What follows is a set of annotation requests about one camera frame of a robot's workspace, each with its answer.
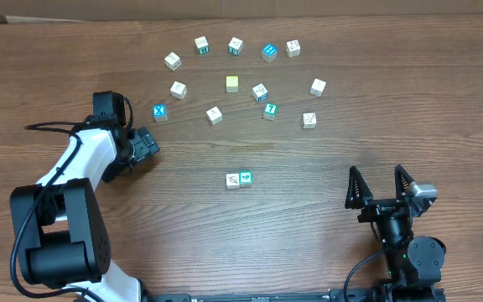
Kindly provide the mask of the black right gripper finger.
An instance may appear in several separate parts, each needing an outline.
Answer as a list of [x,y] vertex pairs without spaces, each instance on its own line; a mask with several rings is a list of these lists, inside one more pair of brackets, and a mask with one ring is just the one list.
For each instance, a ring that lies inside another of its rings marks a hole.
[[351,166],[349,170],[348,190],[345,198],[346,209],[362,209],[373,201],[373,194],[364,181],[360,170]]
[[413,194],[413,177],[399,164],[394,169],[396,197],[402,199]]

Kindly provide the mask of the leaf drawing wooden block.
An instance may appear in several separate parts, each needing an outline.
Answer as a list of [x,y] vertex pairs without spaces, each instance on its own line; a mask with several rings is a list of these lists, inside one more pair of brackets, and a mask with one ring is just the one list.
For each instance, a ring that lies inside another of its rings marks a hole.
[[228,190],[239,189],[240,187],[239,174],[226,174],[226,188]]

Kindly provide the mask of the green 4 wooden block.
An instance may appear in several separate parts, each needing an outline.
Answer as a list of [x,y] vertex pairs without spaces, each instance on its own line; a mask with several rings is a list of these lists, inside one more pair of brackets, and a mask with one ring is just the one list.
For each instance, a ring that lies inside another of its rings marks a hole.
[[251,171],[241,171],[239,173],[240,186],[250,187],[252,185],[252,172]]

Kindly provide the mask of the green 7 wooden block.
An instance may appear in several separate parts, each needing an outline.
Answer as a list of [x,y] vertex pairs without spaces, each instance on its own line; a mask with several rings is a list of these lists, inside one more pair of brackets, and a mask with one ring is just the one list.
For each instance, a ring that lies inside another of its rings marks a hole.
[[275,104],[268,103],[263,110],[262,116],[267,120],[274,120],[277,115],[278,107]]

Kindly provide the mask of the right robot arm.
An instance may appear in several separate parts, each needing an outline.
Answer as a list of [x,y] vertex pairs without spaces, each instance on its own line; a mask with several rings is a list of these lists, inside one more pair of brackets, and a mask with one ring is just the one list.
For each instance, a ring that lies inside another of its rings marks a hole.
[[[360,223],[368,223],[382,249],[361,260],[347,275],[341,291],[344,301],[445,301],[441,281],[446,246],[435,237],[417,237],[413,219],[420,217],[436,201],[438,192],[429,182],[417,182],[399,164],[394,168],[393,198],[373,196],[360,170],[349,170],[345,208],[359,210]],[[377,280],[369,289],[350,290],[354,274],[365,264],[383,256],[388,279]]]

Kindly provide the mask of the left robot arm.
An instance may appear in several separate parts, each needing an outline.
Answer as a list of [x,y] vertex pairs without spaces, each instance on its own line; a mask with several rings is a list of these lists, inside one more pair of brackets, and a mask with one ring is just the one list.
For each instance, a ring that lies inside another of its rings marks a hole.
[[29,131],[64,133],[67,149],[33,185],[14,189],[10,209],[15,240],[10,279],[31,299],[76,293],[82,301],[150,301],[145,283],[112,260],[96,200],[99,182],[153,157],[159,147],[147,128],[134,128],[130,101],[114,91],[93,95],[82,122],[41,122]]

